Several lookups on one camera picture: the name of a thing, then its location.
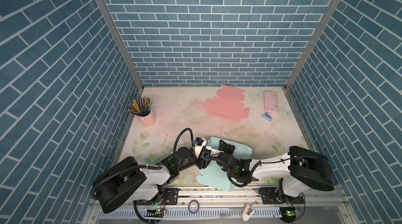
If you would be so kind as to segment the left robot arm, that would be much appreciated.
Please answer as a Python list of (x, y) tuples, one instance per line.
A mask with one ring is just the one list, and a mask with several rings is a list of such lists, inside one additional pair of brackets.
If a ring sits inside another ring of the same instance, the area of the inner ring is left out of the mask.
[(220, 154), (203, 138), (194, 138), (190, 128), (178, 135), (171, 155), (156, 165), (139, 164), (134, 157), (120, 161), (93, 182), (91, 199), (100, 203), (104, 213), (119, 208), (131, 196), (134, 200), (159, 202), (164, 186), (174, 182), (180, 172), (197, 166), (208, 166), (207, 158)]

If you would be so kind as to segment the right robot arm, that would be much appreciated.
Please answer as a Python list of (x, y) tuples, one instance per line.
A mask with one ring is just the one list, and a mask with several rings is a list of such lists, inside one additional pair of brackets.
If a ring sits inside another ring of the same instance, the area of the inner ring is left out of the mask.
[(287, 153), (277, 158), (240, 159), (235, 157), (236, 146), (224, 140), (219, 140), (218, 150), (217, 163), (236, 187), (245, 187), (266, 177), (278, 177), (273, 194), (280, 203), (293, 203), (309, 189), (334, 190), (332, 167), (328, 158), (320, 153), (290, 146)]

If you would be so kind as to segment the mint green paper box sheet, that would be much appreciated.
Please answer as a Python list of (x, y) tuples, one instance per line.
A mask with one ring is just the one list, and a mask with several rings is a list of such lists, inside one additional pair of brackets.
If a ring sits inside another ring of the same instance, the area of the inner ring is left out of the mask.
[[(247, 145), (229, 141), (226, 139), (221, 139), (217, 137), (211, 137), (208, 141), (205, 141), (202, 146), (206, 146), (207, 149), (211, 150), (211, 154), (219, 153), (219, 142), (223, 140), (225, 143), (234, 145), (234, 157), (236, 159), (246, 160), (252, 155), (252, 149)], [(235, 185), (233, 185), (227, 178), (227, 173), (224, 172), (221, 167), (215, 162), (211, 161), (206, 168), (199, 169), (201, 175), (196, 177), (196, 180), (205, 186), (213, 187), (219, 190), (224, 190), (231, 192), (234, 190)]]

